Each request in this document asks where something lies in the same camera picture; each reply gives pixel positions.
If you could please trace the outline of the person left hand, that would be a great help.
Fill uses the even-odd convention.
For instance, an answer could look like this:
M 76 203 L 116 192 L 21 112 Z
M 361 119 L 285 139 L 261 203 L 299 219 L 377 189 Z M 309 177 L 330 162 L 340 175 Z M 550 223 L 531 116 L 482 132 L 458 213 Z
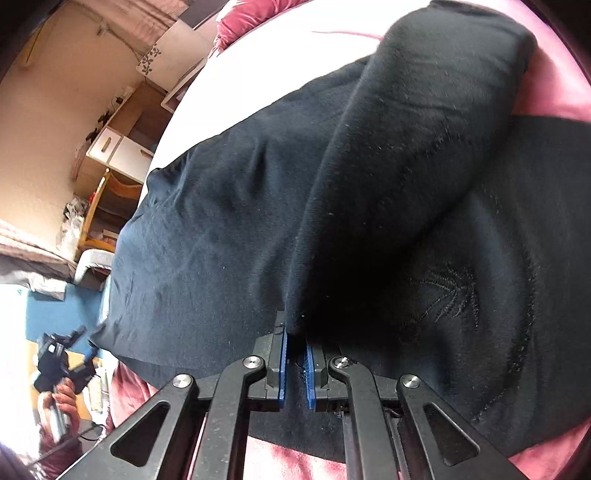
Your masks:
M 68 418 L 68 434 L 75 436 L 79 431 L 80 415 L 77 408 L 74 384 L 69 378 L 63 378 L 52 392 L 42 392 L 38 396 L 37 410 L 43 432 L 53 439 L 51 430 L 52 408 L 55 407 Z

